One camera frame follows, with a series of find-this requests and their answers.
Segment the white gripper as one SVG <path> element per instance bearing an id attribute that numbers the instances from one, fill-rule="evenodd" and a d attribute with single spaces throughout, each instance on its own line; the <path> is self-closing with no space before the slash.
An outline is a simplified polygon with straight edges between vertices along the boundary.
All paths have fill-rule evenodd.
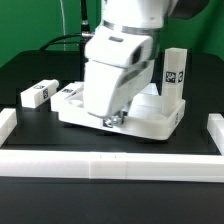
<path id="1" fill-rule="evenodd" d="M 107 118 L 109 127 L 123 124 L 124 112 L 120 110 L 152 79 L 152 45 L 150 36 L 99 27 L 85 47 L 88 62 L 83 100 L 89 114 Z"/>

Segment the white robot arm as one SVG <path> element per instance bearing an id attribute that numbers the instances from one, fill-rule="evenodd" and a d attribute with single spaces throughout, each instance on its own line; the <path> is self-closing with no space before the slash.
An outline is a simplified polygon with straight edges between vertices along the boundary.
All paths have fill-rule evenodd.
<path id="1" fill-rule="evenodd" d="M 85 46 L 86 112 L 121 125 L 124 106 L 151 82 L 164 22 L 190 19 L 209 1 L 107 0 L 101 23 Z"/>

